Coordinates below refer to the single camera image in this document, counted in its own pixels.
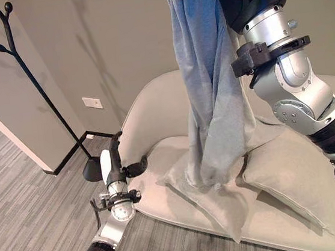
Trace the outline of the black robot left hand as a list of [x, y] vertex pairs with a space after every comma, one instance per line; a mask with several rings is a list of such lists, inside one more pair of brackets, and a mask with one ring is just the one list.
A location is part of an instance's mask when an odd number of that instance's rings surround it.
[[141, 161], [137, 163], [130, 164], [127, 167], [123, 167], [121, 165], [121, 159], [118, 151], [119, 147], [119, 138], [122, 135], [122, 131], [117, 132], [114, 136], [111, 137], [111, 141], [109, 144], [108, 152], [106, 153], [103, 163], [102, 158], [100, 158], [100, 166], [101, 172], [103, 173], [103, 165], [108, 165], [105, 167], [108, 168], [107, 177], [103, 177], [103, 181], [107, 186], [112, 184], [113, 182], [126, 182], [127, 178], [134, 178], [146, 171], [148, 166], [147, 157], [143, 155], [141, 157]]

